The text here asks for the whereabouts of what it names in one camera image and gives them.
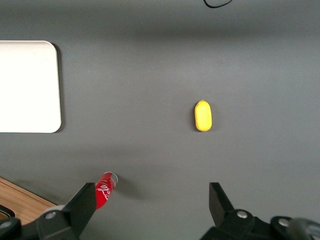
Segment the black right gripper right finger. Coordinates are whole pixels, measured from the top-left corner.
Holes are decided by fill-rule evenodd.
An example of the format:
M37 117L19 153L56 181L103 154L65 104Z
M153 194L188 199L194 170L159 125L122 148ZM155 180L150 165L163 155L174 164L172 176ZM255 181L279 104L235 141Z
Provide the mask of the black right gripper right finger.
M272 240L270 225L244 209L235 209L218 182L209 184L209 211L214 221L202 240Z

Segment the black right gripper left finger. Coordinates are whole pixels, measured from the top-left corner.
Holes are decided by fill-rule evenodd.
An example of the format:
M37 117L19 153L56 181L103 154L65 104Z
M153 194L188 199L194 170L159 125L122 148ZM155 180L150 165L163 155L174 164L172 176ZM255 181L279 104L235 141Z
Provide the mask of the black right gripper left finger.
M36 220L40 240L78 240L96 211L95 184L85 183L62 208L53 208Z

